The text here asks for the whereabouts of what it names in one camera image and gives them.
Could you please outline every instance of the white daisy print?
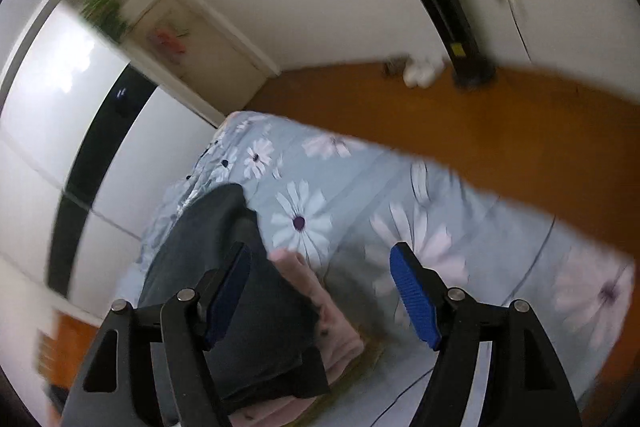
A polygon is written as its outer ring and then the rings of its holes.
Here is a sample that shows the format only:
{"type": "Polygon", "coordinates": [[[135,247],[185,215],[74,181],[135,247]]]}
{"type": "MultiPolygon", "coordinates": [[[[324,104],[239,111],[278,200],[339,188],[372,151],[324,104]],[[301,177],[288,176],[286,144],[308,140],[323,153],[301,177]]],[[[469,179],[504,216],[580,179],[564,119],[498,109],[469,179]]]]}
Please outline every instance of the white daisy print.
{"type": "Polygon", "coordinates": [[[355,138],[325,133],[305,140],[302,142],[302,147],[309,158],[321,156],[323,160],[326,160],[334,154],[340,158],[348,158],[351,156],[351,151],[361,150],[366,146],[355,138]]]}
{"type": "MultiPolygon", "coordinates": [[[[373,282],[375,295],[383,297],[389,295],[396,288],[396,283],[391,277],[389,268],[389,254],[396,243],[404,241],[411,247],[420,264],[425,268],[436,270],[444,283],[450,286],[462,286],[469,277],[466,272],[465,259],[457,255],[446,255],[451,247],[451,236],[444,225],[439,227],[429,239],[427,239],[427,213],[417,204],[414,205],[413,228],[409,219],[399,203],[389,204],[391,216],[396,226],[396,231],[389,230],[386,223],[378,215],[374,214],[369,220],[373,230],[380,236],[384,245],[365,246],[365,258],[373,264],[384,268],[385,273],[373,282]]],[[[396,323],[409,327],[410,318],[402,303],[398,299],[396,323]]]]}
{"type": "Polygon", "coordinates": [[[324,234],[332,228],[331,216],[320,214],[324,196],[320,190],[309,196],[309,184],[304,180],[298,188],[289,182],[287,192],[289,198],[280,192],[276,195],[284,214],[271,216],[271,223],[283,227],[273,234],[273,248],[286,245],[287,250],[304,254],[309,266],[318,270],[328,256],[329,240],[324,234]]]}
{"type": "Polygon", "coordinates": [[[284,165],[284,159],[281,153],[280,156],[278,156],[278,159],[276,161],[276,166],[273,168],[273,171],[271,172],[273,177],[276,178],[277,180],[282,179],[282,173],[280,172],[280,169],[282,169],[283,165],[284,165]]]}
{"type": "Polygon", "coordinates": [[[265,120],[266,118],[267,118],[267,115],[265,115],[265,114],[256,114],[254,116],[250,116],[249,118],[246,118],[245,120],[242,120],[238,124],[238,126],[236,126],[236,132],[242,132],[247,127],[249,127],[252,123],[260,121],[260,120],[265,120]]]}
{"type": "Polygon", "coordinates": [[[420,204],[429,202],[427,190],[427,165],[423,161],[417,161],[411,165],[411,186],[414,189],[415,200],[420,204]]]}
{"type": "Polygon", "coordinates": [[[222,142],[222,140],[224,139],[224,137],[226,136],[226,130],[222,130],[219,133],[216,133],[216,135],[213,137],[213,145],[218,145],[220,142],[222,142]]]}
{"type": "Polygon", "coordinates": [[[211,171],[211,177],[215,179],[217,183],[223,182],[229,178],[231,169],[234,168],[236,160],[238,159],[238,148],[234,147],[223,156],[220,163],[215,169],[211,171]]]}
{"type": "Polygon", "coordinates": [[[254,146],[247,147],[246,152],[248,156],[244,160],[244,177],[251,178],[253,175],[259,180],[266,171],[266,166],[271,164],[273,145],[271,145],[271,141],[260,138],[254,140],[254,146]]]}
{"type": "Polygon", "coordinates": [[[574,331],[593,325],[590,345],[615,341],[634,287],[634,265],[595,247],[572,248],[556,277],[555,308],[574,331]]]}

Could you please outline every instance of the white object on floor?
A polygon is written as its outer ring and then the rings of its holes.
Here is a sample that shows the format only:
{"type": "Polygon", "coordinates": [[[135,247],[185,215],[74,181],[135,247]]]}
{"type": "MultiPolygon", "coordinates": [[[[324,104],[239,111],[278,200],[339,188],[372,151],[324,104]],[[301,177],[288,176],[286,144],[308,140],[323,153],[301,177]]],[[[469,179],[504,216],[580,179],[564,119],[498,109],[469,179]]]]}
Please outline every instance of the white object on floor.
{"type": "Polygon", "coordinates": [[[436,79],[435,68],[426,60],[410,60],[402,74],[407,87],[429,87],[436,79]]]}

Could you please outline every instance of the blue gripper pad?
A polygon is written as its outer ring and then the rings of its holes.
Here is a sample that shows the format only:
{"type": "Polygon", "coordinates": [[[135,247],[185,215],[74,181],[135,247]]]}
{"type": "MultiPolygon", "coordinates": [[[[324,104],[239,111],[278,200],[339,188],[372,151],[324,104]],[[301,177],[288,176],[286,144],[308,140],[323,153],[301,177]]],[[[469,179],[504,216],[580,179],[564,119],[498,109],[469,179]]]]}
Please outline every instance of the blue gripper pad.
{"type": "Polygon", "coordinates": [[[244,246],[226,275],[216,299],[207,310],[208,328],[205,339],[209,346],[213,346],[225,337],[242,291],[244,291],[246,280],[249,278],[250,270],[251,251],[244,246]]]}
{"type": "Polygon", "coordinates": [[[418,338],[429,344],[431,349],[436,349],[442,338],[436,321],[436,308],[422,291],[417,275],[406,263],[398,245],[391,249],[389,268],[418,338]]]}

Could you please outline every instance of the wooden floor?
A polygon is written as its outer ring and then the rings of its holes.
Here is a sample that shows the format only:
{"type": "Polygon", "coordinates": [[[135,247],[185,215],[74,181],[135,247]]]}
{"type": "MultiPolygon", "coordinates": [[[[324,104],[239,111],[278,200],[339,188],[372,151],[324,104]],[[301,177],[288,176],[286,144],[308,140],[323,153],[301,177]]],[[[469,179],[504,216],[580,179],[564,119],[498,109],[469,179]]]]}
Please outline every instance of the wooden floor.
{"type": "MultiPolygon", "coordinates": [[[[247,109],[429,156],[640,261],[638,105],[543,73],[501,69],[490,87],[460,92],[448,70],[428,89],[408,89],[380,64],[358,64],[286,72],[247,109]]],[[[639,349],[636,291],[592,417],[619,394],[639,349]]]]}

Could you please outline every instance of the bed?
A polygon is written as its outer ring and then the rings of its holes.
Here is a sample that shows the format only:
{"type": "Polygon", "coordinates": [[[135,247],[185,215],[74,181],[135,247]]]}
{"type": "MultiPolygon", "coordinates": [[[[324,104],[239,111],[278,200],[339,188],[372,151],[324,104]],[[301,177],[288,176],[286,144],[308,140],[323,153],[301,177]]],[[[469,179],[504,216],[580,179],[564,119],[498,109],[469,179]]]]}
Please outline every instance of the bed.
{"type": "MultiPolygon", "coordinates": [[[[225,120],[187,179],[169,187],[139,259],[116,297],[137,304],[146,272],[176,220],[223,183],[242,185],[268,250],[303,254],[347,318],[384,350],[314,425],[408,425],[436,354],[416,337],[390,277],[406,241],[423,266],[477,300],[529,301],[578,402],[622,329],[633,261],[553,216],[467,185],[427,159],[254,112],[225,120]]],[[[486,375],[490,346],[476,368],[486,375]]],[[[476,425],[486,380],[474,380],[463,425],[476,425]]]]}

